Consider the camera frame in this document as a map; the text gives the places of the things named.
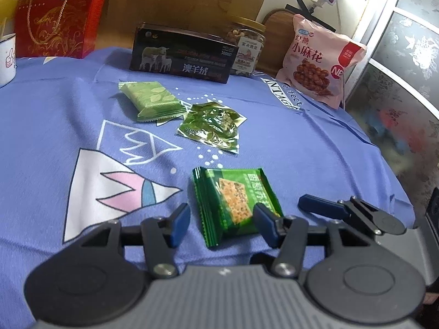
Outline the brown wooden cutting board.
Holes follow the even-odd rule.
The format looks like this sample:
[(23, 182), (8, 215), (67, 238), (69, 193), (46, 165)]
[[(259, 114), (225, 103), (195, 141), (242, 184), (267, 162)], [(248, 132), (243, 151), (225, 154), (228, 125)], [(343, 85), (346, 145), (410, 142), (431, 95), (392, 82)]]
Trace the brown wooden cutting board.
[(274, 9), (264, 17), (265, 43), (257, 70), (276, 76), (283, 66), (283, 59), (294, 39), (293, 12), (287, 9)]

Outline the pink snack bag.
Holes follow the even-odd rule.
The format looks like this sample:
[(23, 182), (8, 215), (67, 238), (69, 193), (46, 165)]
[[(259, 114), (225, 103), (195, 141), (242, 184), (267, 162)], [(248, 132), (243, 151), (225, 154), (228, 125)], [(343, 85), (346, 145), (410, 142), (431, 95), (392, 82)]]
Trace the pink snack bag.
[(300, 14), (293, 16), (292, 24), (294, 38), (276, 78), (338, 109), (344, 96), (345, 71), (364, 59), (366, 46)]

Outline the wooden headboard panel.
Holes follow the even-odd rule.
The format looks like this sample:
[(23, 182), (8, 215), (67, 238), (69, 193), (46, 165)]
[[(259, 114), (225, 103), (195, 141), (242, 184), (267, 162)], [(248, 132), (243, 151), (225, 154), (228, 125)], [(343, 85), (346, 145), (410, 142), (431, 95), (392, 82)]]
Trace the wooden headboard panel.
[(97, 48), (130, 48), (143, 22), (221, 35), (228, 16), (256, 19), (263, 0), (106, 0)]

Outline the clear green snack packet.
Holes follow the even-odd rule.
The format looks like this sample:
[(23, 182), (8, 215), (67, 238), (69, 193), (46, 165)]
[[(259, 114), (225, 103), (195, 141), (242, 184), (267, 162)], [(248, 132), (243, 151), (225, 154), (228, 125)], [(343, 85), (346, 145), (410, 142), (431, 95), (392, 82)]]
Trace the clear green snack packet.
[(177, 134), (237, 155), (240, 148), (238, 129), (245, 121), (245, 116), (223, 104), (194, 104), (177, 128)]

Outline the red gift box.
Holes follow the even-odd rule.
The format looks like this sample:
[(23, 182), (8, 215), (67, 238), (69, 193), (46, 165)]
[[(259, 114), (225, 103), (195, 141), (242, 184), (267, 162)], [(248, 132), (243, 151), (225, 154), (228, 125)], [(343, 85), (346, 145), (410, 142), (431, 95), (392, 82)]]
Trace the red gift box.
[(19, 0), (15, 16), (18, 57), (84, 58), (95, 47), (105, 0)]

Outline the purple printed tablecloth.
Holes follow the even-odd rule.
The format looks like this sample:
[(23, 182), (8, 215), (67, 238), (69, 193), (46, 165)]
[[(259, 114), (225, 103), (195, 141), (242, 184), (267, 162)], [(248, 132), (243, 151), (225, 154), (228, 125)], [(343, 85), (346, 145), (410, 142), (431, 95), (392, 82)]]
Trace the purple printed tablecloth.
[[(226, 84), (129, 69), (131, 52), (97, 50), (84, 59), (22, 58), (1, 89), (1, 327), (26, 328), (29, 272), (104, 221), (123, 225), (191, 208), (176, 253), (179, 267), (245, 264), (268, 252), (260, 236), (208, 249), (192, 171), (259, 169), (283, 212), (300, 215), (303, 194), (357, 196), (412, 224), (413, 206), (379, 148), (347, 112), (259, 73)], [(180, 120), (140, 123), (120, 82), (157, 81), (183, 103), (224, 104), (246, 121), (239, 153), (177, 134)]]

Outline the light green biscuit packet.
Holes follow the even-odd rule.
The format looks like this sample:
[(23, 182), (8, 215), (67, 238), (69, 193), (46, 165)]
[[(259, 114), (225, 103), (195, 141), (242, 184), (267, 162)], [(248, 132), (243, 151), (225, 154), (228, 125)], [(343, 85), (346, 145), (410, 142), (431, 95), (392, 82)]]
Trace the light green biscuit packet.
[(138, 122), (170, 120), (186, 112), (180, 100), (159, 82), (120, 82), (118, 89), (138, 110)]

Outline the dark storage box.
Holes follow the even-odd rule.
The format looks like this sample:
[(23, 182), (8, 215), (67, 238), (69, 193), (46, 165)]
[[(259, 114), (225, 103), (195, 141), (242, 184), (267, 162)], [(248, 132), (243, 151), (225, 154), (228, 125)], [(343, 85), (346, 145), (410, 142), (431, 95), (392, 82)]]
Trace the dark storage box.
[(143, 23), (136, 28), (130, 69), (226, 84), (237, 46), (219, 36)]

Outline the dark green cracker packet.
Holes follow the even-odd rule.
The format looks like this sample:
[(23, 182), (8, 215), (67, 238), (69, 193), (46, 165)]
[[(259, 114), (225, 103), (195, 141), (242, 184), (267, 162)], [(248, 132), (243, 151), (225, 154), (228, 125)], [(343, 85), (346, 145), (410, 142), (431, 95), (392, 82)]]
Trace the dark green cracker packet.
[(252, 218), (257, 203), (275, 216), (283, 216), (279, 200), (261, 168), (196, 167), (193, 184), (208, 248), (219, 246), (224, 239), (255, 234), (257, 229)]

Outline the white mug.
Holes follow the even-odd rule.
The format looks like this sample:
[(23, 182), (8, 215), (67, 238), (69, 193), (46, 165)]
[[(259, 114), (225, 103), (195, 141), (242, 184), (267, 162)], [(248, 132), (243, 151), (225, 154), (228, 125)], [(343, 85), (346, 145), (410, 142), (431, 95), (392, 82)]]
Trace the white mug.
[(16, 35), (7, 34), (0, 43), (0, 87), (6, 86), (16, 76)]

